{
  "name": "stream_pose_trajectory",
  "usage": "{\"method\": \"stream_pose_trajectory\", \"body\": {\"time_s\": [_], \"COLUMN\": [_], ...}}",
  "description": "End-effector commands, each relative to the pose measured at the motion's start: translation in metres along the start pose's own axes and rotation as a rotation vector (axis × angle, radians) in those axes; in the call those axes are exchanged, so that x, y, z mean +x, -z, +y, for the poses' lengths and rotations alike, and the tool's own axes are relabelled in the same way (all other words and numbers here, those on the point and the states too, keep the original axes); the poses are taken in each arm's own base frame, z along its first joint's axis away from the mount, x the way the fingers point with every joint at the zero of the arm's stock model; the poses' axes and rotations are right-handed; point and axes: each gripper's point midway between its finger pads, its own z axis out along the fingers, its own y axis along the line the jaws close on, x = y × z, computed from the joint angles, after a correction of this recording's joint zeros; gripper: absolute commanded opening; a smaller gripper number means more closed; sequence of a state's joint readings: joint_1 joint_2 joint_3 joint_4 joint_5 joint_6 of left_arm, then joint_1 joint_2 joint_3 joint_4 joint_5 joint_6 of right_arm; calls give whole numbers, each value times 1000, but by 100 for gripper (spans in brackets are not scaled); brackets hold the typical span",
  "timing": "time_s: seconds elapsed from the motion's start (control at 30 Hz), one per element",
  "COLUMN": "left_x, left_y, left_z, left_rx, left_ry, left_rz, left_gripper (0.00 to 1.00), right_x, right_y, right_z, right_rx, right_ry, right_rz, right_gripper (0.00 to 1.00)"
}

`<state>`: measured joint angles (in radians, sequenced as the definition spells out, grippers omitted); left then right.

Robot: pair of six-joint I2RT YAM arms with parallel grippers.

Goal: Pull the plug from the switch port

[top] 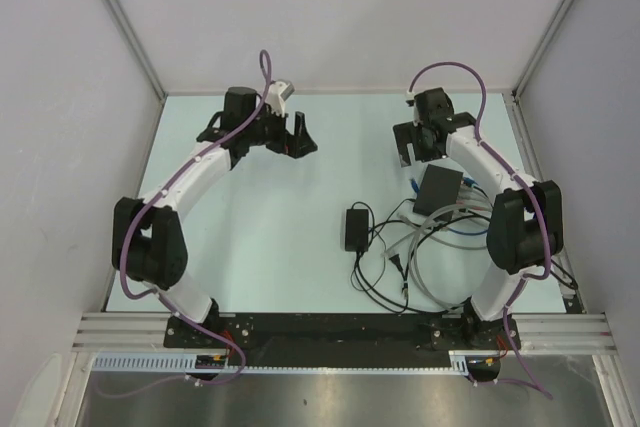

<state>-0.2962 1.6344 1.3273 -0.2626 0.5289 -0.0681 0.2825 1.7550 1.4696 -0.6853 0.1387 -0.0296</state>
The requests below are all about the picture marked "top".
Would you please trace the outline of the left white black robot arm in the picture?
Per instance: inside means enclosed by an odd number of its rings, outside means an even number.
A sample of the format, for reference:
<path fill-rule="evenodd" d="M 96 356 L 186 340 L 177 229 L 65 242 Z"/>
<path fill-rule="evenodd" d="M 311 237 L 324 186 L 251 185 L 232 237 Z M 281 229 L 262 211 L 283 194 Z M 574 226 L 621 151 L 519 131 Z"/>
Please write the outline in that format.
<path fill-rule="evenodd" d="M 231 87 L 223 108 L 197 136 L 183 165 L 140 198 L 121 198 L 114 207 L 112 265 L 131 300 L 154 296 L 188 321 L 186 334 L 197 345 L 214 344 L 221 334 L 219 306 L 188 274 L 182 223 L 201 197 L 230 173 L 251 148 L 264 147 L 293 159 L 318 146 L 298 112 L 286 127 L 291 82 L 272 82 L 264 93 Z"/>

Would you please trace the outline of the black network switch box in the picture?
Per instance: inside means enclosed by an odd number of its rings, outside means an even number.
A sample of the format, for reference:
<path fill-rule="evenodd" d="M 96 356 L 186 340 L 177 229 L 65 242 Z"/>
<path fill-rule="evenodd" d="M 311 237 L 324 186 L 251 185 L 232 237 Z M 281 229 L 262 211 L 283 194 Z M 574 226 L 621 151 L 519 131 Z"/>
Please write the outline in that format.
<path fill-rule="evenodd" d="M 429 164 L 426 167 L 413 206 L 413 212 L 428 216 L 458 200 L 463 173 Z"/>

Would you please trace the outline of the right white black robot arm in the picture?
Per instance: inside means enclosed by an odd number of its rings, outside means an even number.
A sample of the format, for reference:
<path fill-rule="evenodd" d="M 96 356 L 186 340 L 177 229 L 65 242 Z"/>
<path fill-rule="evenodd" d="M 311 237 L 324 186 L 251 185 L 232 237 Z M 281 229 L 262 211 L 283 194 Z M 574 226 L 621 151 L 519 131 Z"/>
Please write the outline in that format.
<path fill-rule="evenodd" d="M 511 307 L 530 280 L 544 280 L 564 246 L 562 194 L 553 181 L 517 171 L 483 139 L 477 118 L 455 113 L 441 88 L 408 92 L 409 122 L 393 128 L 402 166 L 449 158 L 487 194 L 492 206 L 486 247 L 491 259 L 482 283 L 464 302 L 460 332 L 484 348 L 509 329 Z"/>

